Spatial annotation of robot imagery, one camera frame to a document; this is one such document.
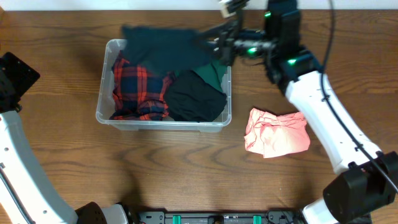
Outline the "green garment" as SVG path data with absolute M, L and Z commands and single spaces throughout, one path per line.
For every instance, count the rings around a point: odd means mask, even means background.
M 188 95 L 223 95 L 223 77 L 228 68 L 214 60 L 206 65 L 174 72 L 170 90 Z

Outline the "dark navy garment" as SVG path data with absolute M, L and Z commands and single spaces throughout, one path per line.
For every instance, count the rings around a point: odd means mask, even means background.
M 158 76 L 201 67 L 216 58 L 211 44 L 194 29 L 122 26 L 121 34 L 125 58 Z

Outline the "black cloth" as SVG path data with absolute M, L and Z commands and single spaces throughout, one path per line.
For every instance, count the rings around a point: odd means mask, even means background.
M 227 99 L 191 70 L 183 70 L 164 95 L 169 116 L 175 121 L 212 122 L 224 110 Z

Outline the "red navy plaid shirt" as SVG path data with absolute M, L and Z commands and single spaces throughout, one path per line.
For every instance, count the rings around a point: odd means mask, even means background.
M 169 115 L 165 92 L 174 82 L 172 73 L 154 75 L 128 61 L 121 50 L 112 66 L 115 112 L 110 120 L 162 121 Z

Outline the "pink garment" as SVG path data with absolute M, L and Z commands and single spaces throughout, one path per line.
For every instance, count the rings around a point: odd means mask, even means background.
M 308 150 L 310 138 L 303 113 L 276 116 L 253 108 L 244 136 L 245 150 L 274 158 Z

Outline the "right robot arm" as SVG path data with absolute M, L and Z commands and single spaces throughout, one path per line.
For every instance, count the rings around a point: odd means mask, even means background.
M 269 1 L 263 30 L 243 28 L 246 1 L 221 1 L 226 22 L 201 34 L 214 38 L 226 65 L 237 56 L 263 60 L 269 80 L 303 113 L 322 143 L 335 179 L 322 198 L 304 207 L 295 223 L 371 223 L 371 213 L 397 195 L 397 153 L 384 153 L 357 126 L 335 95 L 326 62 L 300 43 L 296 0 Z

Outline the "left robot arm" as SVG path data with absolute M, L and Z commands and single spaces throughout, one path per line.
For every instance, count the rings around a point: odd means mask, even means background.
M 1 205 L 13 223 L 131 223 L 117 203 L 73 209 L 54 189 L 35 157 L 19 115 L 21 97 L 40 75 L 14 54 L 1 57 Z

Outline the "clear plastic storage bin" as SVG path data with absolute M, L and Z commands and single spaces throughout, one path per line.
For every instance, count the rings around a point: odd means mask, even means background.
M 220 132 L 230 124 L 232 120 L 232 70 L 227 68 L 223 76 L 221 87 L 226 94 L 226 106 L 223 112 L 213 122 L 188 122 L 174 121 L 166 117 L 162 121 L 135 121 L 135 120 L 111 120 L 110 116 L 115 112 L 113 100 L 114 73 L 112 66 L 119 52 L 125 48 L 127 40 L 111 39 L 105 48 L 103 72 L 99 88 L 98 103 L 96 107 L 96 119 L 101 124 L 113 126 L 121 131 L 137 131 L 142 129 L 172 130 L 172 131 L 200 131 Z

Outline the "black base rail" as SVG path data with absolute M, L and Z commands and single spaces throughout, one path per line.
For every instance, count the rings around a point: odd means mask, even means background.
M 169 213 L 141 212 L 145 224 L 305 224 L 299 212 L 270 210 L 265 213 Z

